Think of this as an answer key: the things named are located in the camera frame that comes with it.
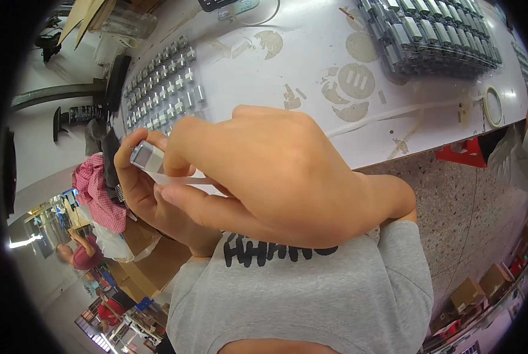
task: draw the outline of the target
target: man in red shirt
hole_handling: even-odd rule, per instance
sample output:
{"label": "man in red shirt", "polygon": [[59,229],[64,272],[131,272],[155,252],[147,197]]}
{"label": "man in red shirt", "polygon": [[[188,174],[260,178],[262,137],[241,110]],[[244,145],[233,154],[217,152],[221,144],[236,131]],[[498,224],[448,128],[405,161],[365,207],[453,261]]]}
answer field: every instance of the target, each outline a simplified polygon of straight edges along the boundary
{"label": "man in red shirt", "polygon": [[105,257],[96,243],[97,237],[95,235],[89,235],[85,238],[79,236],[75,230],[69,229],[68,232],[71,239],[77,244],[77,249],[74,252],[68,245],[57,245],[57,252],[61,259],[79,270],[89,270],[101,264]]}
{"label": "man in red shirt", "polygon": [[122,315],[136,305],[124,291],[118,291],[108,299],[102,291],[97,290],[103,299],[98,306],[98,317],[101,319],[102,332],[107,333],[109,327],[114,327],[122,321]]}

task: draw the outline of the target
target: tray of metal parts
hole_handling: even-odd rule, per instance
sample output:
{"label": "tray of metal parts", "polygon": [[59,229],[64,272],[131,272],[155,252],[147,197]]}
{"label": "tray of metal parts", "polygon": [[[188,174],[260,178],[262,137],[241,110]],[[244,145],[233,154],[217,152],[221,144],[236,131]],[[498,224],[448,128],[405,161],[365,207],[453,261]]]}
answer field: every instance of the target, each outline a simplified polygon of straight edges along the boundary
{"label": "tray of metal parts", "polygon": [[501,64],[472,0],[357,0],[376,50],[396,75],[474,80]]}
{"label": "tray of metal parts", "polygon": [[517,55],[517,60],[519,60],[519,65],[522,70],[523,79],[525,80],[525,87],[527,88],[527,97],[528,97],[528,59],[525,52],[521,49],[520,46],[512,42],[512,47]]}
{"label": "tray of metal parts", "polygon": [[169,135],[181,117],[203,118],[207,103],[196,60],[197,51],[184,35],[150,58],[123,89],[126,129],[145,127]]}

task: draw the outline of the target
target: speckled floor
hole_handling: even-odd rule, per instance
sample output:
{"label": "speckled floor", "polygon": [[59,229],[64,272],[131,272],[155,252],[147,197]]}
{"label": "speckled floor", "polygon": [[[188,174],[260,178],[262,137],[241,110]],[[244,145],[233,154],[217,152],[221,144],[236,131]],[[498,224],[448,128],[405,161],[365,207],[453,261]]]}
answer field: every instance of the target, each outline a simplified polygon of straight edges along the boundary
{"label": "speckled floor", "polygon": [[[432,317],[471,276],[507,262],[527,220],[528,194],[502,185],[487,169],[438,161],[433,152],[362,169],[393,174],[414,189],[421,243],[434,292]],[[378,238],[379,230],[369,235]]]}

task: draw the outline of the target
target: person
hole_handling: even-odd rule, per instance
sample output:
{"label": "person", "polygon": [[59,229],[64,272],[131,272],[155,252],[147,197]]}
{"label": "person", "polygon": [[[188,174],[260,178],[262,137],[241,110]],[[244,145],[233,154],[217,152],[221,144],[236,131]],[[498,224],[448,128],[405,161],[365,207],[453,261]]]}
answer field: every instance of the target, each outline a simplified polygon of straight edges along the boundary
{"label": "person", "polygon": [[69,263],[75,269],[89,270],[95,268],[104,261],[103,252],[97,245],[97,237],[88,235],[87,238],[81,237],[73,229],[69,229],[69,236],[77,244],[75,251],[66,244],[57,245],[57,253],[64,262]]}
{"label": "person", "polygon": [[126,311],[136,305],[136,302],[130,298],[124,291],[118,291],[109,299],[103,291],[97,289],[97,295],[101,297],[101,304],[97,307],[98,317],[101,319],[99,326],[102,333],[108,333],[109,330],[122,322],[122,316]]}
{"label": "person", "polygon": [[[198,168],[227,197],[160,186],[130,164],[141,140],[164,171]],[[415,353],[433,303],[412,188],[353,172],[308,115],[238,106],[169,137],[129,134],[114,164],[126,202],[188,245],[167,333],[178,353]],[[381,225],[379,244],[364,234]]]}
{"label": "person", "polygon": [[492,174],[528,193],[528,108],[522,124],[493,131],[478,142]]}

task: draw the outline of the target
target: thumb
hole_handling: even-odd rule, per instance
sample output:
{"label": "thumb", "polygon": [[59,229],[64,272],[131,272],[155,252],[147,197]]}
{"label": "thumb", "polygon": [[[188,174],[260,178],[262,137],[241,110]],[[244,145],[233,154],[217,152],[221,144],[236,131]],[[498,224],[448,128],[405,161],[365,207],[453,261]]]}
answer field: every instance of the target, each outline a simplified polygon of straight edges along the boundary
{"label": "thumb", "polygon": [[187,185],[162,186],[162,198],[182,209],[195,223],[220,230],[253,235],[269,232],[242,203],[235,198],[209,195],[201,189]]}

